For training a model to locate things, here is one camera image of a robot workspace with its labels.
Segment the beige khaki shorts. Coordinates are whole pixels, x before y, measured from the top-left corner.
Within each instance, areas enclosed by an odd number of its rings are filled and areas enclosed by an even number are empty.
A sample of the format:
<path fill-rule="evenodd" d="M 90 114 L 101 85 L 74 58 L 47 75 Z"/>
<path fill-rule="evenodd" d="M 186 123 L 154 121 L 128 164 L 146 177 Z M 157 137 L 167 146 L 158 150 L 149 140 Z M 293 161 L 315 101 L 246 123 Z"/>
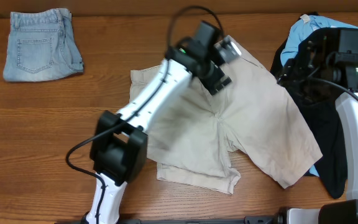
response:
<path fill-rule="evenodd" d="M 247 50 L 223 66 L 232 82 L 211 95 L 198 79 L 157 118 L 147 156 L 158 180 L 232 194 L 242 151 L 281 187 L 295 184 L 321 156 L 289 93 Z"/>

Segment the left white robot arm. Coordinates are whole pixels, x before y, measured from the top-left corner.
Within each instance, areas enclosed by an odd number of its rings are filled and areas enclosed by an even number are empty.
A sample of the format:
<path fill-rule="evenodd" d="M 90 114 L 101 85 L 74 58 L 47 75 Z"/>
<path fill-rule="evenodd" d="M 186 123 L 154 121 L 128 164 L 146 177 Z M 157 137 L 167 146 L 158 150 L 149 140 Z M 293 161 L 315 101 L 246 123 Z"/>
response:
<path fill-rule="evenodd" d="M 195 36 L 167 47 L 160 70 L 134 100 L 116 114 L 105 111 L 99 117 L 89 154 L 96 191 L 82 223 L 117 223 L 126 185 L 145 164 L 147 132 L 158 116 L 188 89 L 194 77 L 211 95 L 222 90 L 231 79 L 221 65 L 240 55 L 222 29 L 203 21 Z"/>

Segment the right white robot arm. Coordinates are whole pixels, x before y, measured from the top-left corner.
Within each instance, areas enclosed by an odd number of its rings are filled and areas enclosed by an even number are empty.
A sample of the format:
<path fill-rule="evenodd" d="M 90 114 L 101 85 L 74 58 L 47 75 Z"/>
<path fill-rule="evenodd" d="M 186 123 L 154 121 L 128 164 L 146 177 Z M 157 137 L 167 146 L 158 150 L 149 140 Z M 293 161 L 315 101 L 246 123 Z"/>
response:
<path fill-rule="evenodd" d="M 282 208 L 275 223 L 358 223 L 358 29 L 322 28 L 298 46 L 287 60 L 277 82 L 293 97 L 299 109 L 332 103 L 342 130 L 347 165 L 346 200 L 317 209 Z"/>

